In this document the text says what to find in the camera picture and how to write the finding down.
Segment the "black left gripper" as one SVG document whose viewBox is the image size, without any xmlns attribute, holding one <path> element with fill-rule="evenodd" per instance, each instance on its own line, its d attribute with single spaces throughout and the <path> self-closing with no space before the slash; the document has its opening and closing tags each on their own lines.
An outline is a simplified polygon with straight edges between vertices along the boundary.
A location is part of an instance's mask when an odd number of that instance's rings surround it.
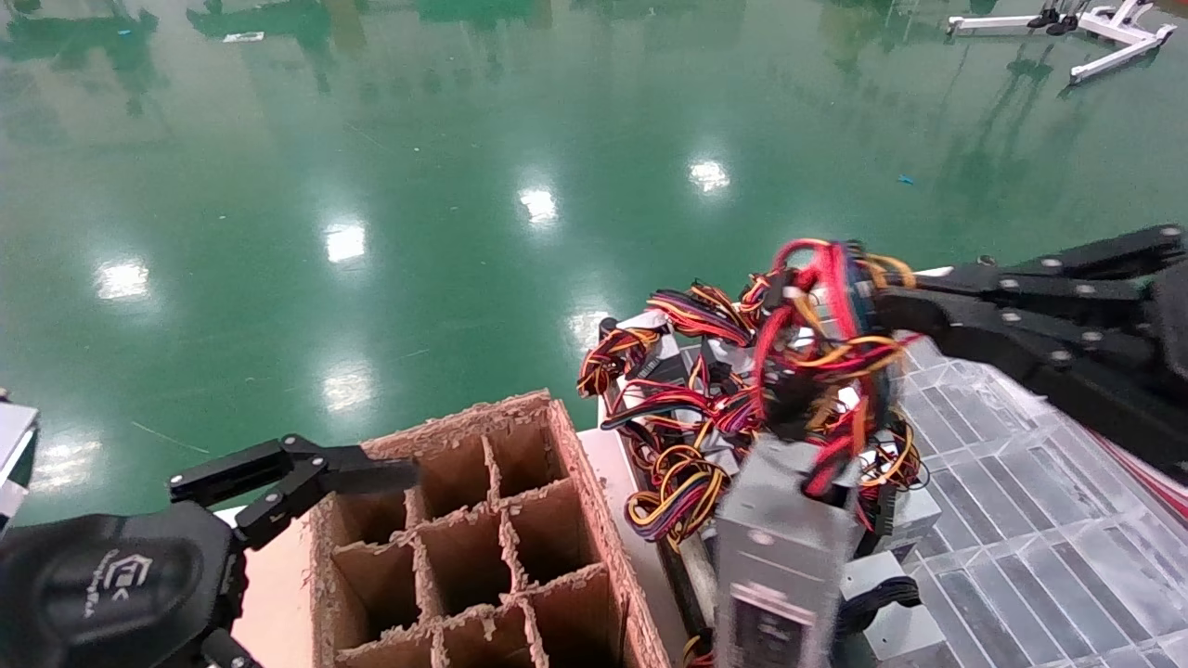
<svg viewBox="0 0 1188 668">
<path fill-rule="evenodd" d="M 267 546 L 327 494 L 397 494 L 419 483 L 412 459 L 289 434 L 175 474 L 169 496 L 181 504 L 165 510 L 11 529 L 4 664 L 258 668 L 229 634 L 242 609 L 244 548 Z M 235 532 L 206 510 L 258 489 Z"/>
</svg>

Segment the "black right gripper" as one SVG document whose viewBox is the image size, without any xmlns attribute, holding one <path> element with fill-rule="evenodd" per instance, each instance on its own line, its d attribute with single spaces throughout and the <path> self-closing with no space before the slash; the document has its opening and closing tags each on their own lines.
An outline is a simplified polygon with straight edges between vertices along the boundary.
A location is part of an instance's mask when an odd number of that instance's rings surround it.
<svg viewBox="0 0 1188 668">
<path fill-rule="evenodd" d="M 1184 228 L 1015 265 L 960 263 L 876 296 L 881 324 L 998 368 L 1155 470 L 1184 470 Z"/>
</svg>

